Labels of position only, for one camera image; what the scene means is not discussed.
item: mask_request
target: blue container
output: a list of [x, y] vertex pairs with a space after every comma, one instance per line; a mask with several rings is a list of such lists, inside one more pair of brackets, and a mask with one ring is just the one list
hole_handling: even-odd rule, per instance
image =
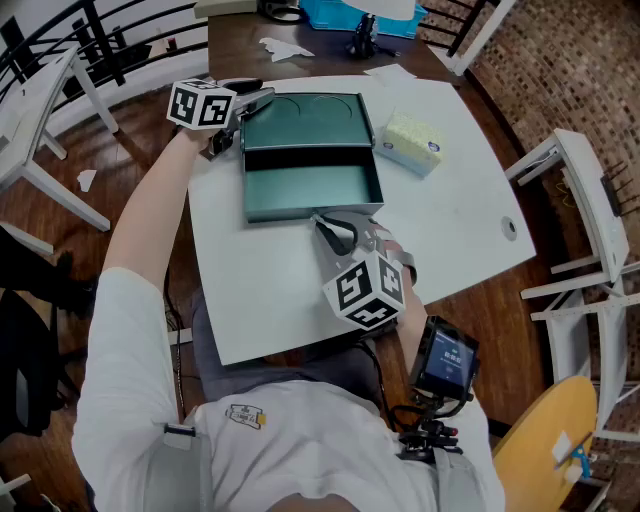
[[[351, 7], [341, 0], [300, 0], [300, 7], [307, 11], [311, 26], [319, 30], [353, 31], [364, 14], [364, 11]], [[416, 37], [418, 23], [426, 15], [426, 9], [416, 4], [416, 12], [412, 20], [398, 21], [378, 17], [379, 33], [413, 39]]]

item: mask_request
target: white sleeve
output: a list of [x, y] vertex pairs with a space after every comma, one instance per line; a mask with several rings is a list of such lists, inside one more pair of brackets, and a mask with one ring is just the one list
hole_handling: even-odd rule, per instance
[[478, 398], [474, 397], [458, 414], [443, 419], [442, 422], [448, 427], [458, 429], [458, 446], [478, 471], [487, 510], [504, 512], [504, 489], [493, 465], [489, 446], [489, 425]]
[[147, 451], [167, 422], [178, 416], [162, 296], [138, 274], [108, 269], [72, 439], [100, 512], [141, 510]]

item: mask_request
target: white table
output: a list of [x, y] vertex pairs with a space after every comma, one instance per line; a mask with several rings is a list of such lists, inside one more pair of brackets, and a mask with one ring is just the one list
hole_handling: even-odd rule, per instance
[[551, 273], [556, 274], [594, 263], [600, 263], [602, 271], [529, 288], [522, 292], [523, 299], [600, 283], [613, 283], [618, 279], [629, 254], [629, 242], [622, 219], [613, 214], [600, 181], [603, 177], [602, 167], [591, 144], [581, 133], [555, 129], [547, 140], [507, 169], [506, 175], [511, 180], [527, 171], [518, 180], [518, 184], [525, 185], [560, 161], [565, 164], [563, 175], [580, 211], [592, 254], [552, 267]]
[[[72, 75], [78, 79], [82, 89], [111, 133], [118, 131], [118, 124], [100, 100], [84, 69], [84, 64], [77, 56], [78, 48], [79, 45], [76, 44], [57, 59], [48, 63], [3, 103], [3, 107], [6, 108], [9, 103], [13, 102], [11, 108], [19, 112], [20, 124], [11, 142], [0, 152], [0, 193], [19, 178], [25, 178], [78, 217], [101, 231], [108, 231], [111, 224], [107, 218], [72, 194], [33, 161], [33, 155], [38, 149], [38, 143], [41, 139], [58, 158], [64, 159], [67, 156], [64, 148], [47, 132], [45, 127], [49, 114], [55, 106], [56, 97], [66, 80]], [[20, 233], [17, 230], [12, 234], [19, 236]]]
[[[453, 87], [411, 80], [383, 87], [365, 76], [269, 84], [278, 92], [362, 93], [375, 130], [393, 109], [441, 130], [444, 161], [424, 180], [376, 155], [385, 205], [375, 215], [411, 252], [416, 293], [434, 302], [535, 255], [526, 222], [489, 143]], [[189, 204], [198, 266], [220, 359], [231, 364], [352, 328], [322, 294], [310, 222], [247, 225], [239, 140], [212, 163], [198, 159]], [[503, 233], [511, 219], [517, 237]]]

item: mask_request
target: brick wall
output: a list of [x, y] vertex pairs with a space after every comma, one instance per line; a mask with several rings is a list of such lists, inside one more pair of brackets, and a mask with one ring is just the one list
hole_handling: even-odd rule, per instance
[[[423, 0], [429, 7], [464, 17], [468, 12], [446, 0]], [[493, 11], [485, 6], [461, 51]], [[460, 23], [430, 15], [429, 24], [458, 30]], [[450, 44], [452, 37], [422, 30], [421, 37]], [[615, 182], [636, 181], [622, 199], [640, 194], [640, 2], [634, 0], [519, 0], [505, 18], [471, 71], [491, 95], [526, 150], [544, 140], [553, 128], [584, 133], [600, 162], [627, 164]], [[571, 201], [558, 192], [558, 174], [545, 179], [552, 205], [566, 228], [580, 223]], [[627, 203], [629, 209], [639, 200]], [[640, 211], [624, 217], [631, 254], [640, 260]], [[584, 233], [574, 238], [584, 248]], [[627, 293], [640, 291], [640, 275], [626, 283]], [[640, 379], [640, 308], [627, 310], [628, 378]], [[599, 373], [598, 339], [592, 343], [592, 372]], [[640, 396], [616, 407], [607, 428], [638, 431]], [[613, 479], [608, 501], [618, 510], [634, 511], [640, 503], [640, 445], [597, 440], [594, 451], [603, 460], [596, 476]]]

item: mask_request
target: shirt logo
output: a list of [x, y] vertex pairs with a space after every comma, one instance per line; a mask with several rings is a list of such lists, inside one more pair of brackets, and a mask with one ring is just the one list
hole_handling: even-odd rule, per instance
[[262, 413], [262, 409], [253, 405], [230, 405], [224, 415], [236, 423], [248, 425], [256, 430], [260, 430], [262, 425], [267, 424], [267, 416]]

